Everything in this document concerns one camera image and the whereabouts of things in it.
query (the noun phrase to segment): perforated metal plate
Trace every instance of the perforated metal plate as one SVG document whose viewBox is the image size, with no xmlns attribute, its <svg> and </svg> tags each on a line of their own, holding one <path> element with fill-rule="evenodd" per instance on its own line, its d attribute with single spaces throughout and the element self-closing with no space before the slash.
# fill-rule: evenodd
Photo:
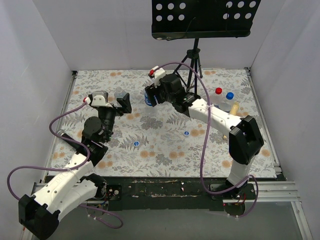
<svg viewBox="0 0 320 240">
<path fill-rule="evenodd" d="M 157 40 L 247 37 L 261 0 L 152 0 Z"/>
</svg>

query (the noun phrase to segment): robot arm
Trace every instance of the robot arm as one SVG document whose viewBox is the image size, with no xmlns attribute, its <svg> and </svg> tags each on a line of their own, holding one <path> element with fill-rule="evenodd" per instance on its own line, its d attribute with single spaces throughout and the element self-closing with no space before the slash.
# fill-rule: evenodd
<svg viewBox="0 0 320 240">
<path fill-rule="evenodd" d="M 132 111 L 129 93 L 123 98 L 117 98 L 121 107 L 108 103 L 106 91 L 93 92 L 84 101 L 98 111 L 98 117 L 92 116 L 85 121 L 82 131 L 81 142 L 89 148 L 89 160 L 71 170 L 86 160 L 87 152 L 82 146 L 68 142 L 76 149 L 76 153 L 64 167 L 67 171 L 58 173 L 31 197 L 25 194 L 18 203 L 19 222 L 41 240 L 50 237 L 60 220 L 79 204 L 87 199 L 101 199 L 106 195 L 107 183 L 95 173 L 86 176 L 78 186 L 74 185 L 106 154 L 106 143 L 111 140 L 115 117 Z M 58 134 L 72 139 L 63 130 Z"/>
<path fill-rule="evenodd" d="M 152 106 L 169 102 L 179 113 L 190 118 L 208 123 L 208 104 L 199 95 L 186 92 L 180 78 L 175 74 L 164 74 L 159 68 L 156 74 L 154 69 L 149 76 L 154 78 L 154 84 L 147 86 L 145 92 Z M 234 186 L 249 174 L 253 158 L 264 145 L 262 135 L 256 120 L 247 116 L 241 118 L 231 115 L 214 106 L 210 107 L 210 126 L 217 129 L 223 135 L 228 136 L 229 153 L 233 158 L 230 174 L 226 181 L 227 188 Z M 238 191 L 245 185 L 239 185 Z"/>
</svg>

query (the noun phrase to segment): red bottle cap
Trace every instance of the red bottle cap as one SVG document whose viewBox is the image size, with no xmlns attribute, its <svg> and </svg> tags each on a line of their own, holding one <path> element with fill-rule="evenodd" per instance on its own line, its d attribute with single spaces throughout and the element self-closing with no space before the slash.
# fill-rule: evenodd
<svg viewBox="0 0 320 240">
<path fill-rule="evenodd" d="M 221 94 L 221 93 L 222 93 L 222 88 L 221 88 L 221 87 L 217 87 L 217 88 L 215 89 L 215 93 L 216 93 L 216 94 Z"/>
</svg>

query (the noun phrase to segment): white bottle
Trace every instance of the white bottle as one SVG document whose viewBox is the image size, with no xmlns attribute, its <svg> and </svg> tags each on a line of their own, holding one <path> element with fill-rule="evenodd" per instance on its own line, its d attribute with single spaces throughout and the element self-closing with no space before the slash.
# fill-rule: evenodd
<svg viewBox="0 0 320 240">
<path fill-rule="evenodd" d="M 117 101 L 117 99 L 122 99 L 126 94 L 127 94 L 127 92 L 125 90 L 123 90 L 120 86 L 118 86 L 114 92 L 115 101 Z"/>
<path fill-rule="evenodd" d="M 221 103 L 222 98 L 223 98 L 221 93 L 222 93 L 222 88 L 217 87 L 215 89 L 215 93 L 210 96 L 211 105 L 214 105 L 215 107 L 219 106 L 219 103 Z"/>
<path fill-rule="evenodd" d="M 228 92 L 227 95 L 225 96 L 225 99 L 219 103 L 218 107 L 222 111 L 229 113 L 234 104 L 234 101 L 233 101 L 234 96 L 235 95 L 232 92 Z"/>
</svg>

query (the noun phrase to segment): plastic bottle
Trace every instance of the plastic bottle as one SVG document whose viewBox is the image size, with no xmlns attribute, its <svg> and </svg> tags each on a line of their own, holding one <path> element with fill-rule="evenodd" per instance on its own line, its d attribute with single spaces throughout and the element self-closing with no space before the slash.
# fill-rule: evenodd
<svg viewBox="0 0 320 240">
<path fill-rule="evenodd" d="M 223 98 L 221 93 L 222 93 L 222 88 L 217 87 L 215 89 L 215 93 L 210 96 L 211 104 L 214 105 L 215 107 L 218 107 L 219 104 L 221 103 L 221 100 Z"/>
<path fill-rule="evenodd" d="M 222 111 L 229 113 L 232 106 L 234 105 L 233 98 L 234 98 L 234 94 L 232 92 L 228 92 L 227 95 L 225 96 L 225 99 L 219 103 L 219 108 Z"/>
<path fill-rule="evenodd" d="M 122 87 L 118 86 L 115 89 L 114 92 L 114 98 L 117 101 L 117 99 L 122 99 L 125 95 L 127 94 L 127 92 L 125 90 L 122 89 Z"/>
<path fill-rule="evenodd" d="M 239 103 L 237 101 L 235 101 L 233 103 L 231 110 L 230 110 L 230 114 L 235 116 L 235 115 L 237 115 L 238 110 L 239 110 Z M 228 140 L 226 135 L 223 135 L 223 139 Z"/>
<path fill-rule="evenodd" d="M 144 92 L 144 102 L 146 104 L 144 108 L 145 115 L 149 117 L 157 115 L 157 109 L 152 106 L 146 92 Z"/>
</svg>

